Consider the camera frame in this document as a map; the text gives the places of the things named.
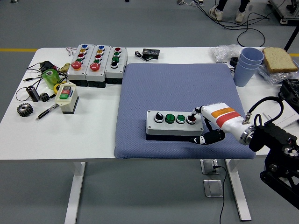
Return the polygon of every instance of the stacked cups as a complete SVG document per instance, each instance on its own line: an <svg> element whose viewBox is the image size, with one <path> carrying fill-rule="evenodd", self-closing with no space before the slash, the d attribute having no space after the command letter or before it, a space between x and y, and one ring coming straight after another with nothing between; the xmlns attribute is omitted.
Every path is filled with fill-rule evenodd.
<svg viewBox="0 0 299 224"><path fill-rule="evenodd" d="M251 79L263 60L263 53L255 48L244 48L235 68L234 82L243 87Z"/></svg>

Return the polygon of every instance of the black gear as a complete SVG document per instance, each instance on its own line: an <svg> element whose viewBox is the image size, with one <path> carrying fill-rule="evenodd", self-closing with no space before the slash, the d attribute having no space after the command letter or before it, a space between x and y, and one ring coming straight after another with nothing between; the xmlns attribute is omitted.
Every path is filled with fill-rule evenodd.
<svg viewBox="0 0 299 224"><path fill-rule="evenodd" d="M18 106L17 112L21 117L27 117L33 112L33 108L30 104L24 103Z"/></svg>
<svg viewBox="0 0 299 224"><path fill-rule="evenodd" d="M50 99L49 95L45 92L42 93L39 97L43 102L47 102Z"/></svg>

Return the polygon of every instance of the white table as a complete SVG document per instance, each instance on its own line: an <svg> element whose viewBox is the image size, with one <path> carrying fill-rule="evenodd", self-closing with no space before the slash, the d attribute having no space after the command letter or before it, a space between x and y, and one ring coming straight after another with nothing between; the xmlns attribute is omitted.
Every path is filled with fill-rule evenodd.
<svg viewBox="0 0 299 224"><path fill-rule="evenodd" d="M135 51L143 48L128 48L128 63L145 63L135 57ZM147 63L215 63L209 48L159 48L159 60ZM49 60L58 67L72 60L65 48L43 48L34 55L30 66ZM24 78L36 77L35 71L26 71ZM18 88L29 86L31 82L21 81ZM263 97L276 95L278 87L272 87L260 77L253 78L245 87L237 87L243 108L246 111ZM23 102L14 97L0 123L0 161L67 161L74 173L69 206L65 223L76 222L85 162L115 158L115 127L121 85L106 88L77 88L79 101L75 113L62 114L57 108L39 121L37 116L52 106L51 102L32 102L34 109L28 117L21 117L16 108ZM41 82L38 93L53 94L45 82ZM18 93L19 99L28 97L25 89ZM259 106L255 113L262 114L265 105ZM286 131L299 137L297 124L290 125ZM268 153L266 147L258 155ZM251 220L239 175L235 168L237 160L227 160L241 220Z"/></svg>

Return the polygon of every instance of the plastic bag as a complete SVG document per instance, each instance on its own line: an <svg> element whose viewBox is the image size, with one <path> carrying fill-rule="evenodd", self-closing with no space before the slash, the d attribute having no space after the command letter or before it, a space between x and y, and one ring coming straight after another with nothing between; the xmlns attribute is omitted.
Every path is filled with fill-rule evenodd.
<svg viewBox="0 0 299 224"><path fill-rule="evenodd" d="M269 73L266 64L261 64L257 69L258 73L271 85L281 84L286 79L299 79L299 73L295 72L277 72Z"/></svg>
<svg viewBox="0 0 299 224"><path fill-rule="evenodd" d="M240 45L220 45L210 48L216 63L228 63L232 57L239 57L242 51Z"/></svg>

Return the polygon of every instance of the blue mat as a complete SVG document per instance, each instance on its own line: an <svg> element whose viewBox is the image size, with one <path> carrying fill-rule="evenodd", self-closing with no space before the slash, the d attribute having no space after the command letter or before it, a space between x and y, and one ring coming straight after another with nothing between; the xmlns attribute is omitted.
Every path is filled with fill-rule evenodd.
<svg viewBox="0 0 299 224"><path fill-rule="evenodd" d="M223 141L207 146L145 139L147 110L191 112L195 107L218 102L244 116L225 64L128 64L121 88L115 157L253 159L256 154L230 133Z"/></svg>

